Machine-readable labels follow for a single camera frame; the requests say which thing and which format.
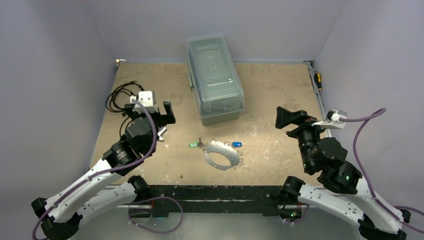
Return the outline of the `green capped key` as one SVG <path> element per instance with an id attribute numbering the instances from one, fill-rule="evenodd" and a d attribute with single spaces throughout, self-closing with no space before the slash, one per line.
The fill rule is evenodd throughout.
<path id="1" fill-rule="evenodd" d="M 200 141 L 191 142 L 189 145 L 189 148 L 202 148 L 203 143 Z"/>

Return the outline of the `metal key organizer plate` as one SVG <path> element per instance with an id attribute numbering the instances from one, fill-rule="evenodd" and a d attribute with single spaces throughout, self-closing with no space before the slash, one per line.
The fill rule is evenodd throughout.
<path id="1" fill-rule="evenodd" d="M 236 169 L 244 163 L 242 152 L 234 149 L 232 145 L 227 142 L 211 140 L 205 143 L 202 149 L 205 162 L 217 170 L 227 171 L 229 169 Z M 216 162 L 214 157 L 217 156 L 223 157 L 226 163 L 220 164 Z"/>

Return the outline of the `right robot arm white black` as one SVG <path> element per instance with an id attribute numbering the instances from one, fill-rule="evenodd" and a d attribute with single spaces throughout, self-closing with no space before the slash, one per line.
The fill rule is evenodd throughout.
<path id="1" fill-rule="evenodd" d="M 327 129 L 342 129 L 347 114 L 338 109 L 319 121 L 304 110 L 276 109 L 275 127 L 295 125 L 286 135 L 296 139 L 303 171 L 318 174 L 317 188 L 303 180 L 288 176 L 279 197 L 284 204 L 301 203 L 317 207 L 354 226 L 367 240 L 404 240 L 403 226 L 410 220 L 408 210 L 398 209 L 381 198 L 371 187 L 365 173 L 347 160 L 348 151 L 335 137 L 321 137 Z"/>

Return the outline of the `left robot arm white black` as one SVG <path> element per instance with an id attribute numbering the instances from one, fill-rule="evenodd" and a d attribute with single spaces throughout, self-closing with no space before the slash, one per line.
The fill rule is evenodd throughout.
<path id="1" fill-rule="evenodd" d="M 68 240 L 82 226 L 118 206 L 142 205 L 156 200 L 140 175 L 133 175 L 116 188 L 103 191 L 144 163 L 156 150 L 159 131 L 176 123 L 169 101 L 163 102 L 164 114 L 154 104 L 135 99 L 125 107 L 133 125 L 125 130 L 119 141 L 66 189 L 49 198 L 38 197 L 31 203 L 38 217 L 31 233 L 33 240 L 38 239 L 38 229 L 46 240 Z"/>

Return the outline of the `yellow black screwdriver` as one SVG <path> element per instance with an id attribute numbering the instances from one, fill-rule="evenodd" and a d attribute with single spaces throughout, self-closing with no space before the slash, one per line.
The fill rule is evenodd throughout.
<path id="1" fill-rule="evenodd" d="M 321 92 L 323 88 L 322 88 L 322 78 L 321 78 L 320 73 L 316 72 L 313 75 L 313 79 L 314 79 L 314 82 L 316 84 L 318 91 Z"/>

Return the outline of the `blue capped key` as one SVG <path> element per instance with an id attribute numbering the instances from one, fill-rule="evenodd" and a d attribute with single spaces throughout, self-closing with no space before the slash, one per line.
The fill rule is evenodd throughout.
<path id="1" fill-rule="evenodd" d="M 231 146 L 234 147 L 234 148 L 240 148 L 240 147 L 243 146 L 243 144 L 239 141 L 234 141 L 234 142 L 231 143 Z"/>

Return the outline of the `clear plastic storage box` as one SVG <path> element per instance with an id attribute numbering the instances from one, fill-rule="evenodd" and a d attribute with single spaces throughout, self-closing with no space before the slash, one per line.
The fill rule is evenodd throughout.
<path id="1" fill-rule="evenodd" d="M 190 90 L 202 124 L 238 119 L 245 108 L 245 95 L 224 37 L 190 37 L 185 49 Z"/>

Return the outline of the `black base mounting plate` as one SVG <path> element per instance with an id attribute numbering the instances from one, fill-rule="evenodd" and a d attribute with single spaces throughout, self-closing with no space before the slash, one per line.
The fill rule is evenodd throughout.
<path id="1" fill-rule="evenodd" d="M 279 185 L 151 185 L 134 203 L 149 207 L 155 218 L 170 213 L 261 214 L 295 222 L 309 209 Z"/>

